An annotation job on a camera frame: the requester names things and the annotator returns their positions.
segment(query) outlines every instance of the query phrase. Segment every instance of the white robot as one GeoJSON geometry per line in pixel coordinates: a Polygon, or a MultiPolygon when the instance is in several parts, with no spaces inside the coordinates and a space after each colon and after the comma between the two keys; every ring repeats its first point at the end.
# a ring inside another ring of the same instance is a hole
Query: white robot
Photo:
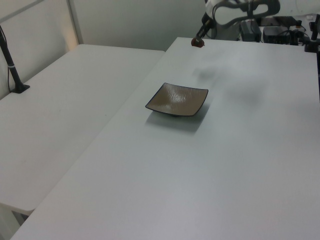
{"type": "Polygon", "coordinates": [[[202,38],[217,25],[228,28],[247,19],[299,16],[318,12],[320,0],[205,0],[203,26],[191,44],[201,48],[204,45],[202,38]]]}

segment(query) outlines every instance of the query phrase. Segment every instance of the table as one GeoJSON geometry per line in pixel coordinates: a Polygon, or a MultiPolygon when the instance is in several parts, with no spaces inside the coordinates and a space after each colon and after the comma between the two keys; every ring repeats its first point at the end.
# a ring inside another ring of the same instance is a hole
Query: table
{"type": "Polygon", "coordinates": [[[320,236],[316,55],[190,42],[172,44],[12,240],[320,236]],[[209,89],[200,112],[146,109],[163,82],[209,89]]]}
{"type": "Polygon", "coordinates": [[[164,53],[79,45],[0,101],[0,205],[29,215],[164,53]]]}

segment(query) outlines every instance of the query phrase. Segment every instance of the black cable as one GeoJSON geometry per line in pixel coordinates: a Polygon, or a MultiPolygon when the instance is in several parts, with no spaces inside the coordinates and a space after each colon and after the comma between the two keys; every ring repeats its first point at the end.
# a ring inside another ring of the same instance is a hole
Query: black cable
{"type": "MultiPolygon", "coordinates": [[[[2,36],[3,36],[3,38],[4,38],[4,41],[5,41],[5,44],[6,44],[6,46],[8,47],[8,42],[7,42],[7,38],[6,38],[6,35],[5,35],[5,32],[4,32],[4,30],[2,29],[2,27],[1,27],[1,25],[0,25],[0,32],[1,32],[1,34],[2,34],[2,36]]],[[[8,68],[8,78],[7,78],[7,83],[8,83],[8,90],[9,90],[9,93],[11,93],[11,89],[10,89],[10,83],[9,83],[9,67],[7,67],[8,68]]]]}
{"type": "Polygon", "coordinates": [[[8,67],[8,90],[9,90],[9,93],[11,93],[10,84],[9,84],[9,67],[8,67]]]}
{"type": "Polygon", "coordinates": [[[6,46],[8,46],[7,38],[6,38],[5,32],[3,31],[1,25],[0,25],[0,31],[1,31],[1,34],[2,34],[2,36],[3,36],[3,38],[4,38],[4,41],[5,41],[6,46]]]}

